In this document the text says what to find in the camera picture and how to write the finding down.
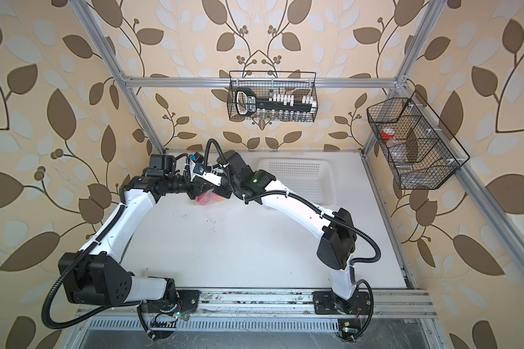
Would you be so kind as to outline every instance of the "white plastic basket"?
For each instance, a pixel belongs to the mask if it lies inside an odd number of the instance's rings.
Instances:
[[[258,168],[276,176],[289,189],[315,204],[329,206],[335,202],[334,177],[327,161],[264,159]]]

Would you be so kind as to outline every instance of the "wire mesh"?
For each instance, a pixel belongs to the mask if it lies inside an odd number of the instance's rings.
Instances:
[[[438,189],[468,160],[451,152],[437,134],[450,131],[432,126],[413,96],[370,106],[367,116],[400,189]]]
[[[316,73],[229,72],[227,110],[231,121],[314,122],[318,101]]]

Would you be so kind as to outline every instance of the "black mounting plate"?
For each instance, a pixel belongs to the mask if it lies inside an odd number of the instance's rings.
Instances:
[[[333,295],[332,291],[314,291],[312,293],[312,301],[314,303],[314,312],[318,315],[343,315],[337,311],[335,299],[339,298]],[[349,299],[352,304],[352,311],[347,312],[347,315],[357,315],[357,307],[359,307],[359,315],[369,314],[369,294],[367,292],[355,291],[353,296]]]
[[[182,308],[176,309],[181,313],[193,313],[198,307],[200,291],[198,290],[178,290],[179,299],[183,301]],[[148,300],[146,305],[147,313],[162,313],[168,311],[171,308],[167,308],[170,304],[169,300]]]

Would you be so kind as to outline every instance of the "robotic arm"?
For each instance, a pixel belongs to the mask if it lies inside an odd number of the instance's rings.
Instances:
[[[207,158],[211,144],[219,154],[214,166]],[[184,156],[186,166],[181,175],[176,170],[176,161]],[[136,227],[161,196],[187,193],[190,199],[195,199],[212,189],[225,198],[235,195],[245,204],[255,201],[272,207],[320,239],[317,256],[330,268],[332,291],[337,296],[336,308],[344,313],[351,311],[350,298],[358,285],[351,266],[355,262],[378,261],[380,249],[376,243],[353,227],[348,211],[340,208],[333,212],[303,199],[272,174],[264,170],[252,171],[238,153],[232,150],[223,153],[215,140],[209,140],[205,157],[199,153],[178,157],[152,155],[142,176],[134,177],[124,188],[119,188],[121,202],[101,229],[80,251],[65,253],[60,259],[61,276],[43,304],[43,323],[53,329],[65,328],[110,307],[136,305],[144,300],[165,300],[168,311],[171,304],[178,303],[173,279],[134,276],[126,272],[120,262]],[[374,247],[375,257],[353,257],[357,234]],[[49,309],[61,284],[71,303],[100,307],[70,322],[54,322]]]

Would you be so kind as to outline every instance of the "wire basket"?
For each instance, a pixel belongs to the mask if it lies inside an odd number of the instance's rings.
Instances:
[[[370,106],[368,121],[398,187],[434,190],[469,160],[469,154],[440,118],[440,125],[434,126],[426,120],[418,107],[423,99],[414,96],[415,92],[411,98]],[[454,139],[466,156],[454,154],[438,132]]]
[[[227,110],[231,121],[314,122],[318,101],[316,73],[233,70]]]

